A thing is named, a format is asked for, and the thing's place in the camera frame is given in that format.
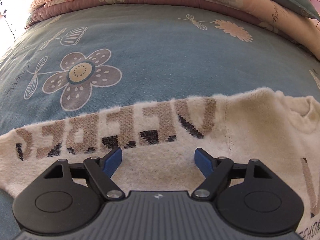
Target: black cable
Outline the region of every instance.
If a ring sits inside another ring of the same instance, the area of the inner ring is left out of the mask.
[[[12,33],[12,35],[13,35],[14,40],[16,40],[16,38],[15,38],[15,36],[14,36],[14,33],[13,33],[13,31],[11,30],[11,28],[10,28],[10,26],[9,26],[8,22],[7,22],[7,17],[6,17],[6,15],[5,15],[5,12],[6,12],[6,11],[7,11],[7,9],[3,11],[3,14],[4,14],[4,20],[5,20],[5,22],[7,23],[7,26],[9,27],[9,29],[10,29],[10,31],[11,31],[11,33]]]

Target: flower petal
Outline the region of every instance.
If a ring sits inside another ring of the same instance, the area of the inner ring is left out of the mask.
[[[49,77],[42,86],[42,91],[46,94],[51,94],[68,84],[67,71],[55,73]]]
[[[69,70],[72,66],[85,60],[85,56],[80,52],[72,52],[65,55],[60,62],[60,67],[63,70]]]
[[[98,66],[88,79],[94,87],[111,87],[119,83],[122,72],[113,66]]]
[[[102,65],[111,57],[111,51],[108,49],[98,49],[91,53],[87,60],[90,60],[95,66]]]
[[[65,111],[76,111],[82,108],[92,94],[90,82],[79,85],[68,84],[62,92],[60,104]]]

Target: yellow flower center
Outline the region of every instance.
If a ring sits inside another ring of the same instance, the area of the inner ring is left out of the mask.
[[[69,78],[71,81],[78,83],[87,78],[90,75],[91,71],[91,64],[87,62],[82,62],[70,69]]]

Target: black circular motor housing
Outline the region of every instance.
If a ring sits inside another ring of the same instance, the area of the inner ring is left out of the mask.
[[[295,231],[303,215],[302,200],[266,166],[257,164],[258,167],[250,161],[244,182],[218,196],[220,215],[232,226],[253,235]]]
[[[54,163],[12,205],[21,228],[49,235],[85,225],[99,208],[100,200],[94,191],[72,181],[66,160]]]

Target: silver screw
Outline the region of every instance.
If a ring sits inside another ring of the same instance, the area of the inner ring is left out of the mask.
[[[107,193],[107,197],[109,198],[120,198],[122,196],[122,192],[120,190],[110,190]]]
[[[209,197],[210,192],[206,189],[197,189],[195,192],[196,197]]]

